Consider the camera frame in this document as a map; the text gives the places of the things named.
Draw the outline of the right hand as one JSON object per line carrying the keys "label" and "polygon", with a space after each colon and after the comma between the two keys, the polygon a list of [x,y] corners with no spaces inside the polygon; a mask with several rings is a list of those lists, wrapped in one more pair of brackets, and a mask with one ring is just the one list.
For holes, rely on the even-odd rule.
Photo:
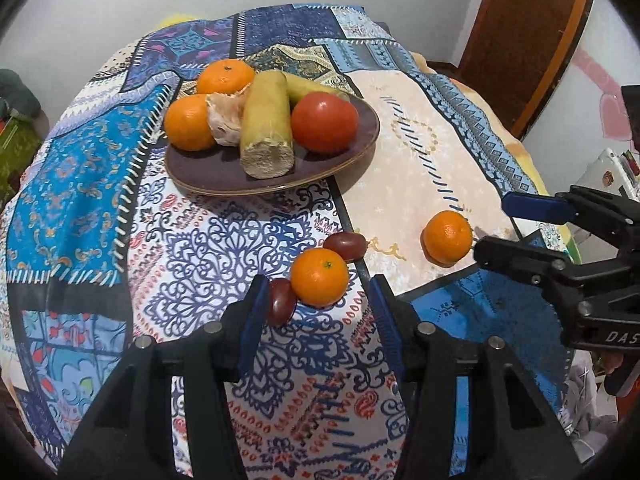
{"label": "right hand", "polygon": [[607,375],[612,374],[616,368],[619,368],[623,360],[623,353],[618,351],[602,351],[598,357],[599,366]]}

